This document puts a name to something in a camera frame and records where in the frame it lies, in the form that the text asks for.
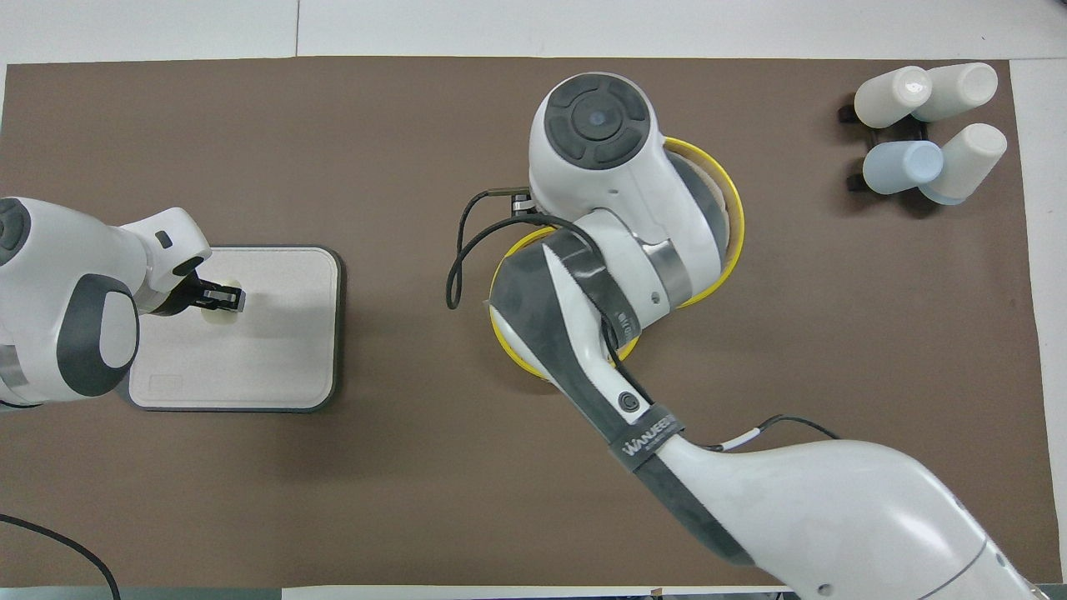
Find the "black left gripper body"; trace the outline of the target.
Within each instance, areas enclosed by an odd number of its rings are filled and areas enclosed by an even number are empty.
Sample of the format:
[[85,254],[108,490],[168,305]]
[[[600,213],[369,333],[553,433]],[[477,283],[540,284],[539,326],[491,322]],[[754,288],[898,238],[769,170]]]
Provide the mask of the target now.
[[203,296],[207,288],[203,280],[193,270],[184,277],[182,280],[168,294],[159,307],[152,310],[155,316],[174,316],[186,310],[186,307],[206,307],[207,300]]

